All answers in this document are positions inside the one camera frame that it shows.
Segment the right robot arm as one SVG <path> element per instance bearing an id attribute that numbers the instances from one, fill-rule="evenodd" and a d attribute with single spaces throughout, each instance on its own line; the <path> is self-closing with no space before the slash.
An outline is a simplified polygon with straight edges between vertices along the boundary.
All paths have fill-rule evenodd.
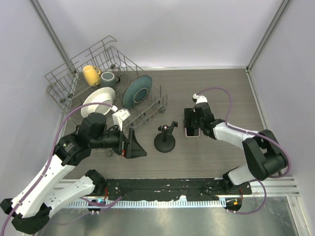
<path id="1" fill-rule="evenodd" d="M 243 150 L 246 163 L 222 176 L 222 188 L 234 194 L 243 183 L 265 180 L 278 171 L 289 168 L 289 159 L 270 130 L 245 130 L 216 119 L 206 102 L 184 109 L 184 128 L 187 135 L 201 131 L 205 136 L 230 143 Z"/>

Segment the black phone stand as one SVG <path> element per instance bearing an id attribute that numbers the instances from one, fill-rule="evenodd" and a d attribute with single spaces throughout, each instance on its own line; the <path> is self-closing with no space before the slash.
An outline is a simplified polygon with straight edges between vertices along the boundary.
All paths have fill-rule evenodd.
<path id="1" fill-rule="evenodd" d="M 158 128 L 158 131 L 160 131 L 161 133 L 157 134 L 154 139 L 154 146 L 157 151 L 168 153 L 174 149 L 176 141 L 172 132 L 175 127 L 178 127 L 178 123 L 176 121 L 172 121 L 170 126 L 161 125 Z"/>

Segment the black phone with pink case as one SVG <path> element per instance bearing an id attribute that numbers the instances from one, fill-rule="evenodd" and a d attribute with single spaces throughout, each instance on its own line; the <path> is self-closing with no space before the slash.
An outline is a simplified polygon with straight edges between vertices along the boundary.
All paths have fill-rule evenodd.
<path id="1" fill-rule="evenodd" d="M 197 124 L 184 124 L 185 136 L 187 138 L 196 138 L 200 136 L 199 126 Z"/>

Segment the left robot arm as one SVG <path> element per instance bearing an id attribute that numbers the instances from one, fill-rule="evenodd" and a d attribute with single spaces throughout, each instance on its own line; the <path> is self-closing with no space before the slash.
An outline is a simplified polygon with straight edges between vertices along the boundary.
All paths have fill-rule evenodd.
<path id="1" fill-rule="evenodd" d="M 91 113 L 75 132 L 60 138 L 52 156 L 32 182 L 18 196 L 1 202 L 1 209 L 8 215 L 6 222 L 10 221 L 19 232 L 33 235 L 72 201 L 86 195 L 100 196 L 106 188 L 106 180 L 96 170 L 89 170 L 74 184 L 52 192 L 61 179 L 91 155 L 92 149 L 109 148 L 126 159 L 147 155 L 133 128 L 125 136 L 119 125 L 108 128 L 106 121 L 105 115 Z"/>

